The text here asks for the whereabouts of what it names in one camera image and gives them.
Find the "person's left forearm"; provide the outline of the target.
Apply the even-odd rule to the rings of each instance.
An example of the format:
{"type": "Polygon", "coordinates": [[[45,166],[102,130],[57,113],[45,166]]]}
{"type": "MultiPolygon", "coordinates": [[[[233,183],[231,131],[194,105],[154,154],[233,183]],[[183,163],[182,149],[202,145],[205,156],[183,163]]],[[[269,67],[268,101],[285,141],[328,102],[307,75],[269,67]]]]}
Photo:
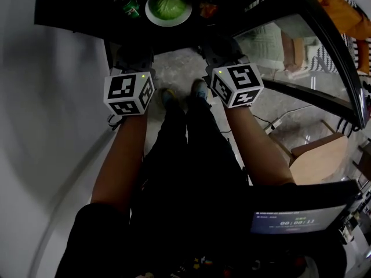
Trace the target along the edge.
{"type": "Polygon", "coordinates": [[[91,202],[110,205],[129,215],[147,131],[147,114],[130,116],[120,125],[93,187],[91,202]]]}

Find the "black white striped fabric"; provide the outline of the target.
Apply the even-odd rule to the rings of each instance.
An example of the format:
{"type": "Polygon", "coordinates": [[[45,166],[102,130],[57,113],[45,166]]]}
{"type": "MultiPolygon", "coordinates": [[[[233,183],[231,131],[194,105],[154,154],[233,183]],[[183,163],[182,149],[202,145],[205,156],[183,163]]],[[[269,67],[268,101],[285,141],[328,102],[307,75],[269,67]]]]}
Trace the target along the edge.
{"type": "Polygon", "coordinates": [[[361,22],[361,15],[350,0],[317,0],[341,34],[356,38],[355,26],[361,22]]]}

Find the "person's shoe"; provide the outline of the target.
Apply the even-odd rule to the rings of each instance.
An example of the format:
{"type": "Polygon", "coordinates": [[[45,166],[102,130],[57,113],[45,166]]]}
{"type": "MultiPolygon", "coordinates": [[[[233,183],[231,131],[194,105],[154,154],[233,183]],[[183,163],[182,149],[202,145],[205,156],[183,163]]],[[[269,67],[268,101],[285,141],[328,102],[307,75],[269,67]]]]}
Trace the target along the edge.
{"type": "Polygon", "coordinates": [[[168,109],[178,103],[174,91],[166,88],[161,89],[161,101],[165,109],[168,109]]]}
{"type": "Polygon", "coordinates": [[[203,79],[194,80],[191,87],[191,97],[204,100],[208,99],[208,86],[203,79]]]}

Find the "person's right forearm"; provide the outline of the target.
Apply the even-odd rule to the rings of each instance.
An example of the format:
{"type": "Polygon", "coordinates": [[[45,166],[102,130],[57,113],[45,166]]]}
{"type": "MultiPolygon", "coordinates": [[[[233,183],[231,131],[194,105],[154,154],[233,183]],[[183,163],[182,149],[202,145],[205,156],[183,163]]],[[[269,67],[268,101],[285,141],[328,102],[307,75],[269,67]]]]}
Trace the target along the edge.
{"type": "Polygon", "coordinates": [[[225,115],[253,185],[280,186],[295,181],[287,162],[248,107],[225,107],[225,115]]]}

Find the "white round plate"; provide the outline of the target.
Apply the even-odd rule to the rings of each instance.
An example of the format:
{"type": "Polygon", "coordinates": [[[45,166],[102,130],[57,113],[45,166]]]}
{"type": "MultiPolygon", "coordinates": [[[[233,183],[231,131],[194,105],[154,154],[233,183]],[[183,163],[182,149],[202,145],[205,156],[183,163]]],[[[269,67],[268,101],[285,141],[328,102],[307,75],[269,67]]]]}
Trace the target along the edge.
{"type": "Polygon", "coordinates": [[[180,24],[184,23],[191,16],[192,4],[188,0],[185,0],[186,3],[187,3],[187,8],[181,16],[179,16],[178,18],[173,19],[173,20],[159,19],[154,14],[154,12],[152,10],[152,7],[153,7],[153,5],[156,1],[157,0],[147,0],[146,5],[145,5],[145,13],[146,13],[146,16],[149,19],[149,21],[154,23],[157,26],[160,26],[160,27],[175,27],[177,25],[180,25],[180,24]]]}

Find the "white power adapter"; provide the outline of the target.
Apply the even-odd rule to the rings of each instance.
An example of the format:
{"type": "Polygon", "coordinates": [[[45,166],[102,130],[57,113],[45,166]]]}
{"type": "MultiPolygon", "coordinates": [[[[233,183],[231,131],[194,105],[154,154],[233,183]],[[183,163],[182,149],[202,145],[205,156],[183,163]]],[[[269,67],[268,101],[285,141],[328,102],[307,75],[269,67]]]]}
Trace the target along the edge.
{"type": "Polygon", "coordinates": [[[270,134],[272,131],[274,131],[276,128],[278,128],[280,125],[282,124],[282,120],[281,119],[276,119],[274,120],[272,123],[270,123],[265,129],[264,131],[267,133],[267,134],[270,134]]]}

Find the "person's right shoe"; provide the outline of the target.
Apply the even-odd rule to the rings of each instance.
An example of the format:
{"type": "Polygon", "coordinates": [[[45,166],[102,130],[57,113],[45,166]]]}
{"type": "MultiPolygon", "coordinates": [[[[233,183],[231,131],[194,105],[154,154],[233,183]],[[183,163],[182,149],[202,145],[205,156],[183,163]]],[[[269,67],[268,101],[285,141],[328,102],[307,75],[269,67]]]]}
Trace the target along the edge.
{"type": "Polygon", "coordinates": [[[203,79],[194,80],[191,87],[191,97],[204,100],[208,99],[208,86],[203,79]]]}

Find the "person's black trousers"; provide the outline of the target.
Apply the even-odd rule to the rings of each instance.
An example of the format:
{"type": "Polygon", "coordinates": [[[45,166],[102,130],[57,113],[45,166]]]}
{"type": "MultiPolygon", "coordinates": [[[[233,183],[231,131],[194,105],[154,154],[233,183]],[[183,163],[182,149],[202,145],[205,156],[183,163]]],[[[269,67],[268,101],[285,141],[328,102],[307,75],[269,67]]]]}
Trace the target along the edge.
{"type": "Polygon", "coordinates": [[[151,237],[230,242],[246,228],[246,176],[210,105],[191,97],[166,106],[140,172],[130,223],[151,237]]]}

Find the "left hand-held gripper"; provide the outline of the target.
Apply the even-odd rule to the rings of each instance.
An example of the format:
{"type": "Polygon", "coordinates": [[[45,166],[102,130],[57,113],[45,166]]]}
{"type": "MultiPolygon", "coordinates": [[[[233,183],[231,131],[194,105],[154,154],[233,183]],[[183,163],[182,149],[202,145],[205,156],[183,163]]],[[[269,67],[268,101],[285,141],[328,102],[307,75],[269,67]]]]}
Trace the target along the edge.
{"type": "Polygon", "coordinates": [[[116,52],[110,76],[104,80],[103,102],[116,116],[145,114],[155,86],[154,54],[146,45],[122,46],[116,52]]]}

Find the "black monitor screen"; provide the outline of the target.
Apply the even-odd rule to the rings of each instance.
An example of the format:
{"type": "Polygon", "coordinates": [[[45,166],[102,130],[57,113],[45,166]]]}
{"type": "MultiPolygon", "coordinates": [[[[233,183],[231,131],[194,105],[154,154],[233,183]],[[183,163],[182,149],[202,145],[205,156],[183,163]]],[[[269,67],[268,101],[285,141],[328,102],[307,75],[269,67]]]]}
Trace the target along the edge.
{"type": "Polygon", "coordinates": [[[287,235],[326,230],[357,200],[356,181],[315,185],[253,186],[250,232],[287,235]]]}

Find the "light wooden chair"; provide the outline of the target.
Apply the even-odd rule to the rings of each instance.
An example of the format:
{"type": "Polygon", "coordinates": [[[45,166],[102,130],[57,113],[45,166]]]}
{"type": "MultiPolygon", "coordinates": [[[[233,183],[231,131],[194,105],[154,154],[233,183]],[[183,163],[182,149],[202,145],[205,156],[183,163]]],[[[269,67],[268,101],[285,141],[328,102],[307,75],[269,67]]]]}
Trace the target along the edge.
{"type": "Polygon", "coordinates": [[[270,138],[289,157],[289,168],[297,185],[320,184],[333,175],[346,155],[348,138],[336,132],[325,120],[321,123],[331,135],[308,144],[287,149],[275,136],[270,138]]]}

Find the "orange snack packet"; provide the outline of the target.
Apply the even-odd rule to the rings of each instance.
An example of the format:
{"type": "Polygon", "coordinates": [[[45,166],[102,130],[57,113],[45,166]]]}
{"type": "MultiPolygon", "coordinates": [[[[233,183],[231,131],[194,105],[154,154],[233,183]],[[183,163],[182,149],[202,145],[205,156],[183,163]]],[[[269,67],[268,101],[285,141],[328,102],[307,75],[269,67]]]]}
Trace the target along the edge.
{"type": "Polygon", "coordinates": [[[204,19],[212,18],[218,11],[218,6],[209,2],[201,2],[199,4],[200,16],[204,19]]]}

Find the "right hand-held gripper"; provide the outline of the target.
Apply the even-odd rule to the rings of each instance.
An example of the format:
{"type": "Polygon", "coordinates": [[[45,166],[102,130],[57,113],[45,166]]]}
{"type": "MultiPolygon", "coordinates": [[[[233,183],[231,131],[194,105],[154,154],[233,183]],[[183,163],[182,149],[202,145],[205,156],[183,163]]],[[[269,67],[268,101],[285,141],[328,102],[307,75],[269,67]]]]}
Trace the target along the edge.
{"type": "Polygon", "coordinates": [[[204,77],[214,96],[227,108],[252,105],[264,89],[258,67],[242,53],[234,39],[206,39],[201,55],[207,63],[204,77]]]}

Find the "green drink can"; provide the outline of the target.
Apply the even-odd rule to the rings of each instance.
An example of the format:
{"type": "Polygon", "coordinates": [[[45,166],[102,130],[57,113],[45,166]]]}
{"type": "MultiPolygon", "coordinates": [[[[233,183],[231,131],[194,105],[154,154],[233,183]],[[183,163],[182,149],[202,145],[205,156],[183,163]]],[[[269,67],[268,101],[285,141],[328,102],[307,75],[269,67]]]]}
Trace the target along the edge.
{"type": "Polygon", "coordinates": [[[122,10],[131,19],[136,19],[140,17],[139,3],[137,0],[123,0],[122,10]]]}

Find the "green cabbage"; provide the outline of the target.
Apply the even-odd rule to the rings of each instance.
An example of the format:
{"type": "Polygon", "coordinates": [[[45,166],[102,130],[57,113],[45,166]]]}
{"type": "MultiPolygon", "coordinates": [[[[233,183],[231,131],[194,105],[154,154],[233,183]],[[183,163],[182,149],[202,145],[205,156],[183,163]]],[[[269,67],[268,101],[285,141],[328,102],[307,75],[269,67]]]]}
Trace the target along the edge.
{"type": "Polygon", "coordinates": [[[157,0],[152,10],[162,20],[173,20],[181,16],[187,8],[185,0],[157,0]]]}

